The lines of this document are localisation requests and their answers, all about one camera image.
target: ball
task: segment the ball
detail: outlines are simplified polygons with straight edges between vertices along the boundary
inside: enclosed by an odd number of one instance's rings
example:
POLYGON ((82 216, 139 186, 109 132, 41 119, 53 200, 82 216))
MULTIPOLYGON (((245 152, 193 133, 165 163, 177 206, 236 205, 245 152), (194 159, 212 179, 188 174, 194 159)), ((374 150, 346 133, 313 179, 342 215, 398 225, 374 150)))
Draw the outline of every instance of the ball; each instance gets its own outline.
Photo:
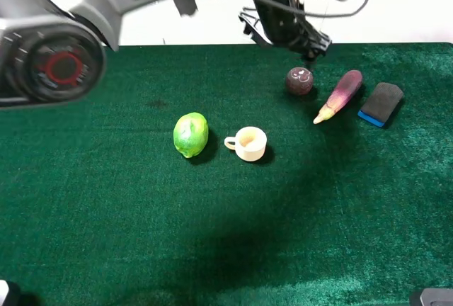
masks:
POLYGON ((288 72, 285 81, 291 94, 307 95, 313 87, 313 74, 304 67, 295 67, 288 72))

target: cup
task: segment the cup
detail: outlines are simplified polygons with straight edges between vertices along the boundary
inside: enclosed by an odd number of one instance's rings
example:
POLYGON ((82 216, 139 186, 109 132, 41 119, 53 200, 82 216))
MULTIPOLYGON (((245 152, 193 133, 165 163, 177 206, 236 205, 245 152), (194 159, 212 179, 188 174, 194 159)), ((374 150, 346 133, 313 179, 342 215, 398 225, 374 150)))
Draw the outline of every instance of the cup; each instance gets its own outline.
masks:
POLYGON ((225 138, 224 144, 244 161, 258 161, 264 155, 268 138, 258 127, 243 127, 236 136, 225 138))

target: green lime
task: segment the green lime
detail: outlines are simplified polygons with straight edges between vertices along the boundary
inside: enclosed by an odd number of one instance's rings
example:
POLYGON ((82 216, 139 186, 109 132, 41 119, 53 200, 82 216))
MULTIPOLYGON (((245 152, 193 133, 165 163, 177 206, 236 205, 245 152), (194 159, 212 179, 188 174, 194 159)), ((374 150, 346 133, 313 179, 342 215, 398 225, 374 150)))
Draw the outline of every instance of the green lime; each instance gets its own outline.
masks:
POLYGON ((197 156, 207 144, 209 128, 201 113, 181 117, 173 129, 173 143, 186 159, 197 156))

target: sponge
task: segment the sponge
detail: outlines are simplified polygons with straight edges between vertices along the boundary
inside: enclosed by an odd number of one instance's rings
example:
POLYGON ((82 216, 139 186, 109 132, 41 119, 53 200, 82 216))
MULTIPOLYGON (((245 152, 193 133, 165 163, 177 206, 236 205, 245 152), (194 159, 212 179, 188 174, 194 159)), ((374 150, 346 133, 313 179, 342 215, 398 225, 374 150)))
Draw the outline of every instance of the sponge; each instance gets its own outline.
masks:
POLYGON ((359 111, 359 117, 382 128, 403 99, 402 90, 395 84, 381 82, 359 111))

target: small round fruit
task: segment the small round fruit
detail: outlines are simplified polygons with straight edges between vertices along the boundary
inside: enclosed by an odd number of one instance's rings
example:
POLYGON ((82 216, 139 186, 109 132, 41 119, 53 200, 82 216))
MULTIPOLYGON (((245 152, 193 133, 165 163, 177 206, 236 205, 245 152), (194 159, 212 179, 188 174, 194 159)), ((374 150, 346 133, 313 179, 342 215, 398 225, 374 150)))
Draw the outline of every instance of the small round fruit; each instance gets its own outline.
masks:
POLYGON ((197 156, 206 147, 209 127, 200 113, 181 117, 173 129, 173 143, 186 159, 197 156))
POLYGON ((291 94, 307 95, 313 87, 313 74, 303 67, 295 67, 287 73, 285 81, 291 94))

